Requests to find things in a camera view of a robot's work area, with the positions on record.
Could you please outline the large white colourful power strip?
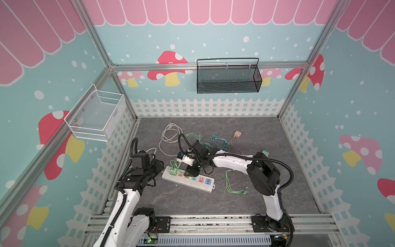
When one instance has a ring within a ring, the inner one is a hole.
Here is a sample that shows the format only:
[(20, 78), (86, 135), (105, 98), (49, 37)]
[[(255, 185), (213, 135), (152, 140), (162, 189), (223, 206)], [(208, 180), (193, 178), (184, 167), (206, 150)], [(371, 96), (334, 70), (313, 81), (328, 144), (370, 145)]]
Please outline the large white colourful power strip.
[(172, 176), (169, 173), (169, 168), (167, 166), (162, 174), (162, 179), (170, 181), (179, 185), (184, 185), (189, 188), (194, 188), (197, 190), (205, 191), (211, 193), (215, 189), (215, 179), (203, 175), (198, 175), (197, 177), (187, 177), (184, 175), (184, 170), (178, 170), (177, 176)]

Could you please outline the pink plug adapter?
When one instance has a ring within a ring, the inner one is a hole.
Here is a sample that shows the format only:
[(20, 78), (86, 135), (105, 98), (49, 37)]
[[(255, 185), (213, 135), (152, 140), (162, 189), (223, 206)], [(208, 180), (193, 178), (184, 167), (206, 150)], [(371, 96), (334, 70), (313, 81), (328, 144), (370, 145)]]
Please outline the pink plug adapter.
[(231, 146), (232, 146), (233, 148), (235, 148), (237, 151), (239, 151), (241, 154), (243, 154), (242, 150), (239, 149), (238, 147), (236, 147), (236, 146), (233, 144), (233, 140), (234, 140), (234, 139), (238, 139), (238, 138), (241, 136), (241, 134), (242, 134), (242, 132), (239, 131), (239, 130), (237, 130), (237, 131), (234, 133), (234, 135), (233, 135), (233, 137), (231, 138), (231, 140), (229, 141), (229, 143), (231, 144)]

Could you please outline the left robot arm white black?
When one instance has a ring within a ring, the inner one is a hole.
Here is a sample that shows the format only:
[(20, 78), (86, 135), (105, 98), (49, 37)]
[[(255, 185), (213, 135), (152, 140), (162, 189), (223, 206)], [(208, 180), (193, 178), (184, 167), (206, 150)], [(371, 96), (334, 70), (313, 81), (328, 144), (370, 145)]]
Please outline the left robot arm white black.
[(164, 170), (164, 163), (154, 153), (137, 148), (138, 138), (130, 145), (128, 164), (116, 182), (114, 208), (95, 247), (135, 247), (143, 234), (157, 229), (152, 208), (136, 209), (146, 187), (155, 187), (155, 178)]

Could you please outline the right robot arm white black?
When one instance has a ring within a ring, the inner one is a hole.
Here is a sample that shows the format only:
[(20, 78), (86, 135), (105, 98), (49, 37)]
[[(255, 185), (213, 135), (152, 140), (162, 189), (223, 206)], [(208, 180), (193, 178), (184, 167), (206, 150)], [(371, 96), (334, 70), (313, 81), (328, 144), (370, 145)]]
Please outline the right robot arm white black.
[(186, 174), (197, 177), (206, 168), (227, 168), (249, 176), (252, 185), (262, 196), (266, 213), (251, 217), (256, 233), (268, 233), (274, 247), (289, 247), (294, 237), (294, 225), (290, 215), (283, 206), (281, 191), (291, 185), (294, 173), (287, 164), (268, 158), (264, 153), (241, 155), (226, 152), (218, 148), (211, 150), (199, 141), (190, 144), (186, 135), (179, 134), (179, 158), (182, 162), (189, 158), (192, 163), (187, 166)]

